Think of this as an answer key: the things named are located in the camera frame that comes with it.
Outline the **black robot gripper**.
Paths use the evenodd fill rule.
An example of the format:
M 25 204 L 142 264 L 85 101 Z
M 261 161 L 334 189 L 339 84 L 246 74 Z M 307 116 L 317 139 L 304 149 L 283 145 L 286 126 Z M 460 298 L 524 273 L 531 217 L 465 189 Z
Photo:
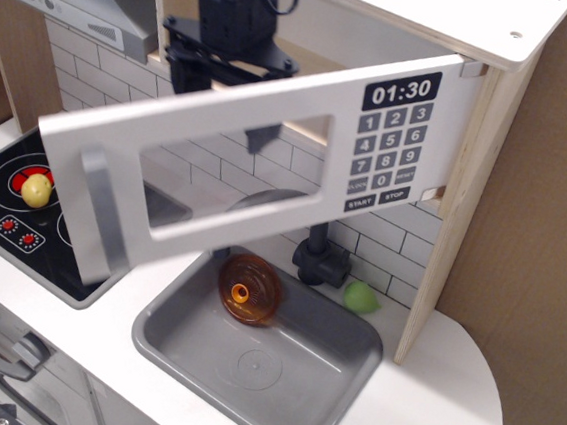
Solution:
M 166 58 L 174 92 L 210 90 L 214 81 L 251 84 L 295 76 L 299 64 L 274 42 L 278 18 L 295 12 L 279 0 L 198 0 L 197 19 L 167 16 Z M 258 154 L 279 137 L 275 124 L 244 130 L 247 152 Z

